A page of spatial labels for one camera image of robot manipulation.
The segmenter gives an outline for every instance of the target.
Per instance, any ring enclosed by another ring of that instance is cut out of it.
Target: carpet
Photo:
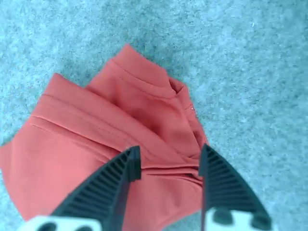
[[[54,72],[85,86],[128,42],[189,86],[210,144],[280,231],[308,230],[306,0],[0,0],[0,25],[1,145]],[[22,224],[2,180],[0,217],[0,231]],[[166,230],[199,226],[197,213]]]

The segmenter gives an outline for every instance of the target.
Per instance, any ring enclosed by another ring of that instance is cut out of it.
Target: ridged rubber pad
[[[218,212],[214,219],[221,224],[230,224],[232,218],[226,212],[237,210],[254,214],[251,225],[260,230],[271,229],[271,219],[255,193],[241,175],[214,149],[204,145],[199,165],[203,177],[202,227],[205,214],[211,208]]]
[[[129,184],[141,179],[139,146],[96,170],[53,211],[52,216],[94,218],[104,231],[122,229]]]

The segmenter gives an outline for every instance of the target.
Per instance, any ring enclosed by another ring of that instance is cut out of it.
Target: red fabric
[[[11,199],[25,220],[50,214],[97,168],[141,147],[125,231],[157,231],[201,208],[207,142],[187,87],[129,45],[84,88],[54,74],[34,112],[0,149]]]

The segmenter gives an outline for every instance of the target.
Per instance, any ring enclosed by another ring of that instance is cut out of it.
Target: stitching
[[[92,116],[92,117],[96,118],[94,115],[92,115],[92,114],[90,114],[90,113],[87,113],[87,112],[84,112],[84,111],[82,111],[81,109],[79,109],[78,107],[76,107],[76,106],[74,106],[74,105],[72,105],[72,104],[68,104],[68,103],[66,103],[66,102],[64,102],[64,101],[62,101],[62,100],[59,100],[59,99],[57,99],[57,98],[51,96],[51,95],[47,95],[47,94],[43,94],[43,95],[45,95],[45,96],[47,96],[47,97],[51,97],[51,98],[52,98],[53,100],[55,100],[55,101],[60,101],[60,102],[62,102],[62,103],[64,103],[64,104],[67,104],[67,105],[69,105],[69,106],[71,106],[71,107],[73,107],[73,108],[75,108],[75,109],[77,109],[77,110],[79,110],[79,111],[81,111],[81,112],[83,112],[83,113],[89,115],[89,116]],[[59,108],[59,106],[57,106],[56,104],[53,104],[53,103],[51,103],[51,102],[46,102],[46,103],[49,104],[49,105],[52,105],[52,106],[55,106],[55,107],[58,107],[58,108]],[[86,121],[86,122],[88,122],[88,123],[90,123],[90,124],[92,124],[92,125],[95,125],[95,124],[93,124],[92,122],[86,120],[85,118],[83,118],[83,117],[77,115],[75,112],[70,111],[70,113],[73,114],[73,115],[75,115],[75,116],[77,116],[77,117],[80,118],[81,120],[84,120],[84,121]],[[111,125],[110,123],[108,123],[108,122],[106,122],[106,121],[103,121],[103,123],[108,124],[109,126],[113,127],[115,130],[118,130],[118,131],[121,131],[121,132],[125,133],[125,134],[127,135],[127,137],[133,139],[133,140],[136,141],[137,143],[140,143],[141,146],[142,146],[148,153],[151,153],[151,152],[149,151],[149,149],[147,149],[146,146],[145,146],[143,143],[141,143],[141,142],[140,142],[139,140],[137,140],[136,138],[134,138],[134,137],[130,136],[129,134],[127,134],[127,132],[122,131],[122,130],[120,130],[120,129],[114,127],[113,125]],[[108,133],[110,133],[110,134],[112,134],[112,135],[114,135],[114,136],[117,136],[117,135],[113,134],[112,132],[106,131],[105,129],[103,129],[103,128],[99,127],[99,126],[97,126],[97,127],[98,127],[100,130],[103,130],[103,131],[108,132]],[[124,139],[127,143],[131,144],[131,143],[127,140],[127,138],[122,138],[122,139]]]
[[[149,84],[149,83],[147,83],[147,82],[145,82],[145,81],[143,81],[143,80],[141,80],[141,79],[136,78],[135,76],[133,76],[133,75],[132,75],[131,73],[129,73],[127,70],[123,69],[120,65],[118,65],[114,60],[111,60],[111,61],[112,61],[115,65],[117,65],[119,68],[121,68],[121,70],[123,70],[124,72],[126,72],[127,74],[129,74],[130,76],[132,76],[133,78],[137,79],[138,81],[141,81],[141,82],[144,82],[144,83],[146,83],[146,84]],[[114,73],[114,74],[117,74],[116,71],[115,71],[115,69],[114,69],[112,66],[110,66],[108,63],[106,63],[105,66],[111,68],[112,71],[113,71],[113,73]],[[144,90],[142,90],[142,89],[140,89],[140,88],[134,86],[132,83],[130,83],[129,81],[125,80],[125,79],[122,78],[120,75],[116,75],[116,76],[117,76],[119,79],[121,79],[121,80],[123,80],[124,82],[126,82],[127,84],[131,85],[133,88],[138,89],[139,91],[141,91],[141,92],[143,92],[143,93],[145,93],[145,94],[151,95],[152,97],[155,97],[155,98],[159,98],[159,99],[173,99],[173,98],[176,98],[176,96],[177,96],[176,94],[175,94],[174,96],[171,96],[171,97],[154,95],[154,94],[152,94],[152,93],[146,92],[146,91],[144,91]]]

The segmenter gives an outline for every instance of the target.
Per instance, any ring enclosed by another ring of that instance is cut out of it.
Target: blue carpet
[[[308,230],[306,0],[0,0],[0,25],[1,144],[53,72],[85,86],[129,42],[188,84],[211,145],[280,231]],[[0,218],[0,231],[22,223],[2,180]]]

